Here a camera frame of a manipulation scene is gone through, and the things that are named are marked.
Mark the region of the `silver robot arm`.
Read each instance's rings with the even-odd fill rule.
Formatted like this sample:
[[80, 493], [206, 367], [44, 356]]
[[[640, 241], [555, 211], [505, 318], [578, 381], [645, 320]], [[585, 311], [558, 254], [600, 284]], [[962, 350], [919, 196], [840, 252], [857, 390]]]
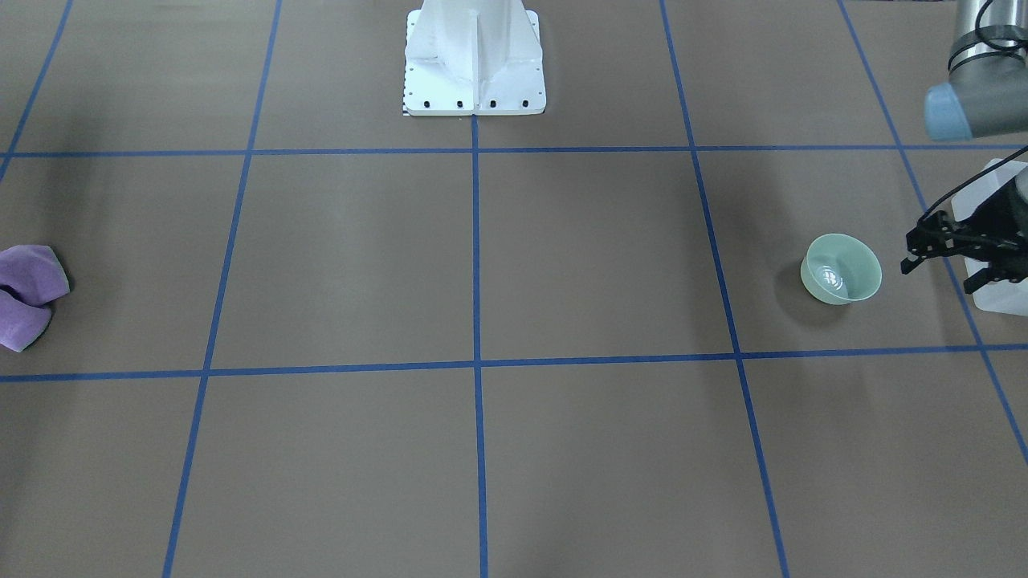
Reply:
[[[961, 1], [948, 52], [948, 81], [926, 92], [924, 123], [932, 141], [972, 141], [1025, 132], [1027, 128], [1026, 4]], [[972, 294], [989, 284], [1018, 284], [1027, 275], [1026, 172], [999, 185], [965, 218], [943, 205], [986, 176], [1025, 155], [1003, 157], [937, 198], [907, 233], [903, 274], [933, 258], [961, 256], [981, 269], [963, 282]]]

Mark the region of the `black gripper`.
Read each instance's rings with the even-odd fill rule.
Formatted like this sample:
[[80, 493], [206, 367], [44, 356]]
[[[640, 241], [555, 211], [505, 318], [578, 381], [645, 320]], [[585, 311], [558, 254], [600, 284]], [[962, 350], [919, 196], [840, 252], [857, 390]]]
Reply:
[[944, 210], [921, 216], [906, 234], [900, 274], [909, 275], [928, 259], [961, 256], [984, 264], [963, 282], [965, 294], [1003, 279], [1021, 282], [1027, 277], [1026, 227], [1026, 179], [1017, 175], [969, 218], [957, 220]]

